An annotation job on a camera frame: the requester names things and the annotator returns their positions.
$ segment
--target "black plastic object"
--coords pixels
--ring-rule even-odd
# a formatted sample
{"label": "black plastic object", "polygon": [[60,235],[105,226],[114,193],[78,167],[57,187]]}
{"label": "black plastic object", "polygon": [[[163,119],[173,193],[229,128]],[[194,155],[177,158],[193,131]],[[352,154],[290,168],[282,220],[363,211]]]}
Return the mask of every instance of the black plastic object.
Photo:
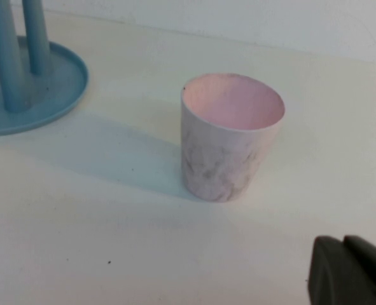
{"label": "black plastic object", "polygon": [[308,290],[312,305],[376,305],[376,247],[357,236],[317,237]]}

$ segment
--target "blue holder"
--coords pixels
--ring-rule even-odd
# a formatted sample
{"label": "blue holder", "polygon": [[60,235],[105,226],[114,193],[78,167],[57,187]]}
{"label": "blue holder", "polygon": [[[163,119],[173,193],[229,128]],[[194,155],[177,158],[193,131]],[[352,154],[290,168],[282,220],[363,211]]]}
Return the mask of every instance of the blue holder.
{"label": "blue holder", "polygon": [[88,84],[82,59],[48,41],[41,0],[23,0],[27,37],[17,37],[10,0],[0,0],[0,135],[54,121]]}

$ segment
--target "cup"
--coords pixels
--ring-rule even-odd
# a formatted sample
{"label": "cup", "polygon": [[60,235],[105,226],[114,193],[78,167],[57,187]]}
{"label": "cup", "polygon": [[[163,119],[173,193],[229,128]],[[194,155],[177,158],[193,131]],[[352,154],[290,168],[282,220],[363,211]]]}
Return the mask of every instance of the cup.
{"label": "cup", "polygon": [[206,201],[248,188],[282,123],[285,106],[269,86],[238,74],[204,74],[181,92],[182,175]]}

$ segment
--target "white tabletop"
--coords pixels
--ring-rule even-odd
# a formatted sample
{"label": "white tabletop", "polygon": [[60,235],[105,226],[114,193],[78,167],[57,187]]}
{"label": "white tabletop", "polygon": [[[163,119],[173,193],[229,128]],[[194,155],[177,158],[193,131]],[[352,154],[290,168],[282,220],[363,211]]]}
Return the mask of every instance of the white tabletop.
{"label": "white tabletop", "polygon": [[[0,304],[308,304],[317,235],[376,244],[375,64],[46,20],[91,84],[64,118],[0,137]],[[180,89],[216,71],[258,78],[287,106],[250,190],[226,204],[179,177]]]}

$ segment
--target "blue tray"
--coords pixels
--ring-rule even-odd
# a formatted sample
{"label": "blue tray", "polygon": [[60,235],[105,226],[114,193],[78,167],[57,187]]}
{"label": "blue tray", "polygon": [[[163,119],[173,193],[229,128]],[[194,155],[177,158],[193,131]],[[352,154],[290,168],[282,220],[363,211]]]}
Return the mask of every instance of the blue tray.
{"label": "blue tray", "polygon": [[19,36],[18,43],[30,82],[32,107],[20,113],[6,111],[0,85],[0,135],[24,132],[59,119],[78,104],[88,86],[87,67],[71,50],[50,43],[52,73],[35,76],[30,72],[26,37]]}

